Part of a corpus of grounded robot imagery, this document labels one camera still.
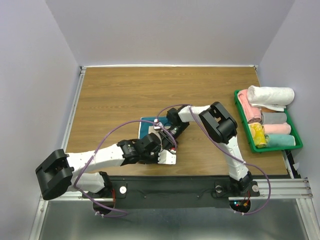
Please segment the teal and cream Doraemon towel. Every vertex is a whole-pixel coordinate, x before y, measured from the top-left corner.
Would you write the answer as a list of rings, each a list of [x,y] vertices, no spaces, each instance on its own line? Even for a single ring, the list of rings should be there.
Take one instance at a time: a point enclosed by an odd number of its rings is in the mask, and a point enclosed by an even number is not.
[[[155,117],[142,117],[141,120],[154,122]],[[159,116],[158,117],[159,122],[166,128],[169,129],[171,126],[171,123],[165,116]],[[150,133],[157,133],[157,131],[154,129],[154,125],[148,122],[140,122],[139,123],[139,130],[138,130],[138,139],[142,139],[144,136]]]

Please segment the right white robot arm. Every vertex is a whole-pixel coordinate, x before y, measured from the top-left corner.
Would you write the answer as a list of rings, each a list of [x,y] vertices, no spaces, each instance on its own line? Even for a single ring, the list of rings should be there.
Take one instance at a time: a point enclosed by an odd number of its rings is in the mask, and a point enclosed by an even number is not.
[[[231,192],[242,195],[249,189],[253,177],[238,146],[238,124],[220,102],[206,106],[170,105],[159,111],[154,122],[158,125],[154,129],[158,131],[162,149],[173,154],[177,149],[177,138],[190,122],[197,123],[209,140],[225,155]]]

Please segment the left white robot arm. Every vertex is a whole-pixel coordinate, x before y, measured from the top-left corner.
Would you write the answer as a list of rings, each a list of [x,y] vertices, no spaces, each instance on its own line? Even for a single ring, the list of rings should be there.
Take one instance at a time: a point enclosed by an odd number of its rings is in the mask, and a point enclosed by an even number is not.
[[[95,173],[96,170],[142,161],[156,163],[161,148],[161,139],[150,133],[142,139],[121,140],[97,151],[65,153],[57,149],[35,170],[42,198],[53,200],[78,189],[106,197],[111,193],[111,184],[104,173]]]

